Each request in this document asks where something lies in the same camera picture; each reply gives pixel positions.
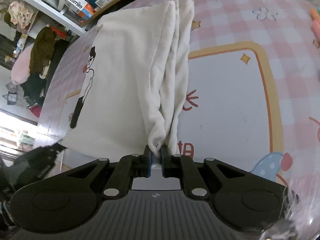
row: folded white fabric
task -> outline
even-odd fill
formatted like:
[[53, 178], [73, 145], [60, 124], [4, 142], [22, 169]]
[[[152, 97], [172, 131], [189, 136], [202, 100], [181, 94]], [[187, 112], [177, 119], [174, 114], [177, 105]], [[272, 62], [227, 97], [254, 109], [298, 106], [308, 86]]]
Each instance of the folded white fabric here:
[[178, 152], [178, 114], [188, 85], [192, 0], [116, 11], [102, 17], [86, 78], [62, 145], [118, 161]]

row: pink pillow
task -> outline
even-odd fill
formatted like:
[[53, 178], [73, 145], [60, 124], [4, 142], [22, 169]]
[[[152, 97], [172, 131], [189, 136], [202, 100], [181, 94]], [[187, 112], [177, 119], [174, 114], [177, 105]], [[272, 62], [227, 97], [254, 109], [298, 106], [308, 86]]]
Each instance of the pink pillow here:
[[11, 70], [11, 80], [15, 85], [20, 85], [27, 81], [30, 76], [29, 73], [29, 64], [30, 64], [30, 55], [33, 44], [24, 49], [24, 51], [17, 58]]

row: cartoon figure print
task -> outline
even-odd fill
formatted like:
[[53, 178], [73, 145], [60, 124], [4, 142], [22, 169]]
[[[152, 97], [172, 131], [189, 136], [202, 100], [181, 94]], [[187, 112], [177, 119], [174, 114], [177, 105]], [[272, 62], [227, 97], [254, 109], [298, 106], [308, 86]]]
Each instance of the cartoon figure print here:
[[83, 104], [84, 104], [84, 101], [87, 98], [88, 93], [92, 87], [92, 82], [93, 82], [93, 77], [94, 77], [94, 69], [91, 66], [92, 66], [92, 63], [94, 62], [95, 57], [96, 57], [96, 51], [95, 51], [95, 46], [93, 46], [90, 50], [88, 63], [83, 68], [83, 73], [86, 73], [86, 76], [85, 76], [84, 85], [82, 88], [85, 87], [85, 84], [87, 84], [87, 86], [85, 87], [84, 91], [83, 90], [81, 91], [80, 97], [79, 97], [78, 102], [76, 104], [76, 108], [75, 108], [73, 115], [72, 115], [72, 119], [70, 122], [70, 128], [76, 127], [80, 112], [81, 112]]
[[291, 166], [292, 157], [289, 153], [272, 152], [259, 160], [251, 173], [287, 186], [287, 182], [281, 175], [283, 171], [289, 170]]
[[93, 76], [94, 76], [94, 70], [93, 70], [93, 68], [91, 68], [91, 65], [94, 62], [94, 59], [96, 58], [95, 48], [96, 48], [95, 46], [91, 48], [90, 56], [89, 56], [89, 59], [88, 59], [88, 63], [83, 68], [83, 73], [86, 72], [85, 78], [89, 79], [89, 84], [88, 84], [87, 88], [84, 91], [84, 96], [82, 97], [83, 98], [82, 103], [84, 103], [84, 101], [85, 101], [85, 99], [86, 99], [86, 97], [87, 97], [87, 95], [88, 95], [88, 93], [90, 91], [90, 88], [92, 87], [92, 80], [93, 80]]

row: yellow star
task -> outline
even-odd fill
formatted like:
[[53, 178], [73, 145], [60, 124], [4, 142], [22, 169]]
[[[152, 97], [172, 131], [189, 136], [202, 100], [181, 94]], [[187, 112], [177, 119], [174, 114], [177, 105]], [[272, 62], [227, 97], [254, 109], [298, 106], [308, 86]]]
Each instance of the yellow star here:
[[201, 21], [192, 21], [191, 30], [193, 31], [196, 28], [200, 28]]
[[241, 57], [240, 60], [242, 60], [244, 63], [248, 64], [248, 62], [249, 62], [250, 59], [251, 59], [251, 58], [250, 58], [248, 55], [246, 55], [245, 53], [243, 53], [243, 55], [242, 55], [242, 57]]

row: brown jacket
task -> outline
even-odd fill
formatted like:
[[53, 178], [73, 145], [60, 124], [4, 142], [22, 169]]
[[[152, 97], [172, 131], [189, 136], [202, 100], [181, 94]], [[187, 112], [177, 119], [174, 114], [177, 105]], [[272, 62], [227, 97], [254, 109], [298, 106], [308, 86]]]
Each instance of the brown jacket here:
[[41, 73], [49, 65], [54, 51], [56, 34], [49, 27], [44, 27], [37, 35], [36, 42], [31, 50], [30, 74]]

